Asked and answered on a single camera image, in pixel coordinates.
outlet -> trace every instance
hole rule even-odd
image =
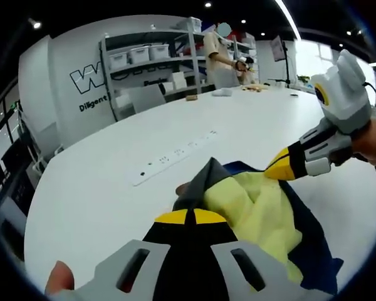
[[[198,139],[190,141],[167,154],[160,156],[148,163],[146,163],[139,170],[133,171],[132,175],[129,177],[132,179],[132,184],[138,186],[139,184],[147,181],[156,174],[161,173],[170,166],[180,162],[186,157],[190,156],[193,152],[198,151],[203,148],[208,143],[214,141],[217,138],[217,132],[212,130],[200,136]]]

black ceiling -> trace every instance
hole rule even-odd
[[[273,0],[211,1],[212,7],[204,7],[205,1],[83,1],[36,5],[3,4],[0,9],[0,92],[18,71],[18,58],[29,46],[50,34],[52,38],[101,19],[132,14],[169,14],[195,16],[208,22],[227,22],[233,29],[247,31],[257,40],[280,34],[292,40],[294,35],[283,13]],[[334,0],[284,0],[300,29],[302,38],[320,41],[339,50],[343,43],[347,49],[367,61],[376,60],[369,37],[376,31],[376,0],[365,3],[338,3]],[[28,18],[42,22],[40,30],[33,30]],[[362,29],[365,34],[357,35]]]

dark blue cloth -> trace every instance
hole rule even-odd
[[[245,171],[261,172],[241,161],[226,164],[224,168],[232,176]],[[295,228],[302,233],[301,243],[288,254],[288,259],[303,275],[301,286],[336,295],[336,276],[344,261],[332,258],[320,223],[291,186],[286,181],[279,181],[279,184],[293,208]]]

beige shirt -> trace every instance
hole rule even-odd
[[[210,33],[206,33],[203,39],[204,49],[205,49],[205,56],[206,56],[206,72],[207,72],[207,81],[209,83],[213,83],[212,80],[212,71],[216,68],[226,68],[232,69],[231,66],[221,63],[220,61],[211,60],[209,55],[212,53],[219,53],[220,55],[224,56],[225,58],[229,58],[227,46],[224,46],[219,41],[218,35],[212,31]]]

white table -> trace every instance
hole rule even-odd
[[[56,260],[73,270],[76,288],[95,266],[131,239],[142,239],[154,218],[168,211],[175,188],[190,181],[211,156],[259,169],[318,124],[315,96],[285,88],[232,97],[199,95],[113,124],[56,156],[35,192],[26,223],[27,273],[43,290]],[[133,187],[129,171],[200,137],[219,138],[152,179]],[[319,177],[291,183],[325,230],[333,256],[345,260],[343,287],[376,240],[376,173],[351,159]]]

